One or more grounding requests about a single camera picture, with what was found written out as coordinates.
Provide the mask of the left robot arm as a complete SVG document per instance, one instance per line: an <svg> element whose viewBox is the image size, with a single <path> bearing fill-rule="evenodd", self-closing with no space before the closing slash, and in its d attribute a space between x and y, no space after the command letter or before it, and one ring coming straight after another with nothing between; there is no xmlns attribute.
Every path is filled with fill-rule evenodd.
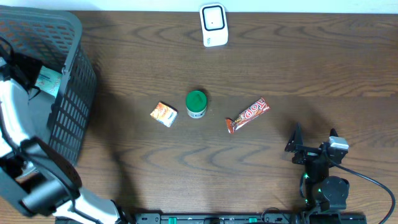
<svg viewBox="0 0 398 224"><path fill-rule="evenodd" d="M75 168L59 154L80 148L93 103L96 76L78 54L63 78L55 100L55 127L46 144L35 135L29 115L33 86L10 54L1 55L1 133L10 152L1 157L1 196L23 215L53 215L57 223L135 223L112 200L84 188Z"/></svg>

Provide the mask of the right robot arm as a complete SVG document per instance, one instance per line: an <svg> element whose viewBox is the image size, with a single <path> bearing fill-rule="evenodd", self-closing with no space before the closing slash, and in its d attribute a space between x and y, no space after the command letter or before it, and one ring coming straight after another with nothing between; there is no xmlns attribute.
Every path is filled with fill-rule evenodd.
<svg viewBox="0 0 398 224"><path fill-rule="evenodd" d="M300 178L299 191L305 199L305 208L290 217L290 223L341 223L341 211L346 209L349 182L330 175L330 168L341 164L348 153L346 139L331 129L326 142L319 147L305 146L300 125L296 125L286 147L293 152L292 162L305 166Z"/></svg>

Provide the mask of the white teal wipes packet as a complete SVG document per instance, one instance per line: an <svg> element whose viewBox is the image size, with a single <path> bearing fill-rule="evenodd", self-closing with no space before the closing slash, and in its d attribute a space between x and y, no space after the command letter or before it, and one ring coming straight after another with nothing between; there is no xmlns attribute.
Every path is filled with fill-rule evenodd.
<svg viewBox="0 0 398 224"><path fill-rule="evenodd" d="M55 70L42 66L35 86L40 90L57 97L63 75Z"/></svg>

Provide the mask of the green lid jar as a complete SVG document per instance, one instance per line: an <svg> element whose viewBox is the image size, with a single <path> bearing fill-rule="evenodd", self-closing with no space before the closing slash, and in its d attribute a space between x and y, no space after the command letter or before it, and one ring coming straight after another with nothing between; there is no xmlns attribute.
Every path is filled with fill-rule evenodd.
<svg viewBox="0 0 398 224"><path fill-rule="evenodd" d="M202 118L206 113L207 103L204 92L200 90L189 92L185 100L188 115L195 119Z"/></svg>

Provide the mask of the red chocolate bar wrapper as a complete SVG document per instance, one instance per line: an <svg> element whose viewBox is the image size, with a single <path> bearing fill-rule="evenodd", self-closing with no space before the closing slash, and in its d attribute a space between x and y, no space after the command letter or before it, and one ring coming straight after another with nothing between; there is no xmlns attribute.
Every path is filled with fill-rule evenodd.
<svg viewBox="0 0 398 224"><path fill-rule="evenodd" d="M259 115L270 110L269 104L263 97L255 101L250 107L246 108L242 113L238 115L235 120L226 119L227 130L230 134L234 134L239 128L244 126L246 123L254 120Z"/></svg>

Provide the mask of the small orange snack box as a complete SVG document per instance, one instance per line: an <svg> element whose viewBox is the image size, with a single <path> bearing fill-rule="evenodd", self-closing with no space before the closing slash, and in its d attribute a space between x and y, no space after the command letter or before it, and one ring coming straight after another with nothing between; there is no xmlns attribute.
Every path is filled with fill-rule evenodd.
<svg viewBox="0 0 398 224"><path fill-rule="evenodd" d="M171 125L174 123L177 115L177 110L173 109L163 102L159 102L154 110L150 113L150 116L152 118L168 128L170 128Z"/></svg>

